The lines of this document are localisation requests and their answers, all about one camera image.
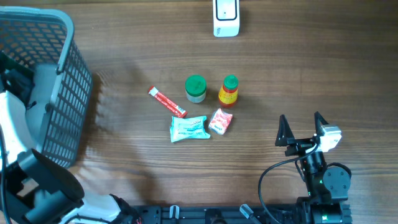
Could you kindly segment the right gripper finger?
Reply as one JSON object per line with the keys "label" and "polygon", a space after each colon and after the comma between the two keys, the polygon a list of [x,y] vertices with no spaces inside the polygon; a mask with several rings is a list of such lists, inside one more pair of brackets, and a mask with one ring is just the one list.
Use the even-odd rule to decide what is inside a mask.
{"label": "right gripper finger", "polygon": [[324,119],[324,117],[317,111],[314,113],[314,120],[315,120],[315,131],[317,135],[321,135],[321,126],[328,125],[328,122]]}
{"label": "right gripper finger", "polygon": [[284,114],[279,118],[279,129],[275,146],[288,146],[295,143],[295,137]]}

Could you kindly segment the red white snack packet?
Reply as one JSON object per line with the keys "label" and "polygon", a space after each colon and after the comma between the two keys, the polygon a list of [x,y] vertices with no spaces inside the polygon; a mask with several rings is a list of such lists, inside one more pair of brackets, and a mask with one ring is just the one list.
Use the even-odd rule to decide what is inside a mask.
{"label": "red white snack packet", "polygon": [[224,112],[221,108],[217,109],[209,122],[209,129],[217,134],[224,135],[233,118],[232,114]]}

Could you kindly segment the red sauce bottle green cap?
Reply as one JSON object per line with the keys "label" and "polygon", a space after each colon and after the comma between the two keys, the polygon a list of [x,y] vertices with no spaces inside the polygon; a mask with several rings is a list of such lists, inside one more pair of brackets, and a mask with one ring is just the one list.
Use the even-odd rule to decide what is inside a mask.
{"label": "red sauce bottle green cap", "polygon": [[228,75],[218,93],[218,100],[222,107],[230,108],[235,105],[238,100],[239,80],[235,75]]}

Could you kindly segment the teal tissue packet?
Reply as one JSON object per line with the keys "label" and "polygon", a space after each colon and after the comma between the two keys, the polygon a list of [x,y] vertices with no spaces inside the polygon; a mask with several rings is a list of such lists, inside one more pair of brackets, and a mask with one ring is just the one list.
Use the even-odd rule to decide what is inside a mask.
{"label": "teal tissue packet", "polygon": [[172,118],[170,125],[170,141],[177,142],[184,139],[209,139],[210,134],[205,131],[206,116],[194,118]]}

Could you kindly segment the clear jar green lid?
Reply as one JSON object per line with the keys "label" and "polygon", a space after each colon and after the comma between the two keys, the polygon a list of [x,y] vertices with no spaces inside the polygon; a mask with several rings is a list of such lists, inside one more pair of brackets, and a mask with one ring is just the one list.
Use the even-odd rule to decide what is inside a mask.
{"label": "clear jar green lid", "polygon": [[200,103],[206,97],[206,80],[201,75],[192,75],[186,79],[185,92],[192,103]]}

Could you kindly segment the red stick packet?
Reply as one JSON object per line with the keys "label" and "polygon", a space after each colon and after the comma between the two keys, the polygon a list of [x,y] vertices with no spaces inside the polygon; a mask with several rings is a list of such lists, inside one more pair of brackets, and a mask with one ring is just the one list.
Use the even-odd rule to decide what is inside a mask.
{"label": "red stick packet", "polygon": [[179,105],[170,100],[162,92],[160,92],[155,86],[151,86],[148,94],[153,96],[159,103],[164,105],[169,111],[171,111],[176,117],[184,118],[187,112]]}

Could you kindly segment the dark green box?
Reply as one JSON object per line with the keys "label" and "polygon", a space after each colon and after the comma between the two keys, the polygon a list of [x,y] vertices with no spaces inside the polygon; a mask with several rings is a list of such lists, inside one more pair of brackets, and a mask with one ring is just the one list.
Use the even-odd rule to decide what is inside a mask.
{"label": "dark green box", "polygon": [[34,76],[34,72],[31,69],[17,63],[14,59],[1,51],[1,73],[4,73],[6,70],[16,70],[30,79]]}

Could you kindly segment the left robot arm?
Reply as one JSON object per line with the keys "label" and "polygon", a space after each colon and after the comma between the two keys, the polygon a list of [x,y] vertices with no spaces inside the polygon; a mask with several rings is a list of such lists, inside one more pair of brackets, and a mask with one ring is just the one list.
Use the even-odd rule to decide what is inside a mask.
{"label": "left robot arm", "polygon": [[87,192],[69,172],[85,119],[84,91],[51,65],[1,70],[1,211],[16,223],[137,223],[123,199]]}

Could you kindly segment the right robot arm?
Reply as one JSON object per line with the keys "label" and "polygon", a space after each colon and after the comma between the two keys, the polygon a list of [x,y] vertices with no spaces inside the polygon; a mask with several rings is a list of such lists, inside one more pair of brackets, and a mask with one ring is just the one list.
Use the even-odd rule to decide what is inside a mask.
{"label": "right robot arm", "polygon": [[279,130],[275,145],[285,146],[285,155],[298,156],[301,176],[308,196],[299,197],[296,202],[294,220],[307,224],[352,223],[348,190],[351,186],[351,170],[340,163],[328,164],[324,153],[335,148],[342,138],[341,129],[329,124],[323,116],[314,114],[315,134],[310,138],[297,139],[285,115],[279,118]]}

